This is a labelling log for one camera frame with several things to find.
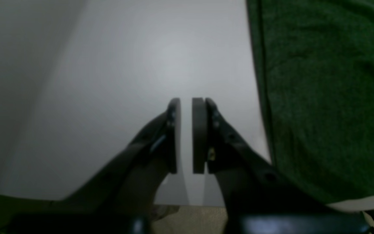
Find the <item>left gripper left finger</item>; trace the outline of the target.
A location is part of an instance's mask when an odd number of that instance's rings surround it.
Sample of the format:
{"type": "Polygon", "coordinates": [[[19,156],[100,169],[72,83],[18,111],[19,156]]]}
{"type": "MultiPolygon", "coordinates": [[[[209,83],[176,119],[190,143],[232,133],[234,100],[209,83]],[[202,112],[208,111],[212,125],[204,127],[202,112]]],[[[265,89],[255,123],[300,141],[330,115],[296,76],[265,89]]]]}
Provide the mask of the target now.
{"type": "Polygon", "coordinates": [[[148,122],[86,184],[40,212],[15,215],[7,234],[149,234],[158,188],[178,172],[181,100],[148,122]]]}

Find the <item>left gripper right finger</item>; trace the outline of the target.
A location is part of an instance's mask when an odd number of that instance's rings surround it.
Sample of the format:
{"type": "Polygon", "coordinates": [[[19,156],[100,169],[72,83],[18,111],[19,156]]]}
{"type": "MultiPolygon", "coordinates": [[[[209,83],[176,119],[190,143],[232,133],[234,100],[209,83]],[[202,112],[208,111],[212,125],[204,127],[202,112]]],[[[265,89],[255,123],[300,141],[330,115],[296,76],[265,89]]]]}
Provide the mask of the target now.
{"type": "Polygon", "coordinates": [[[316,201],[267,163],[210,98],[192,99],[193,172],[216,177],[226,234],[367,234],[361,214],[316,201]]]}

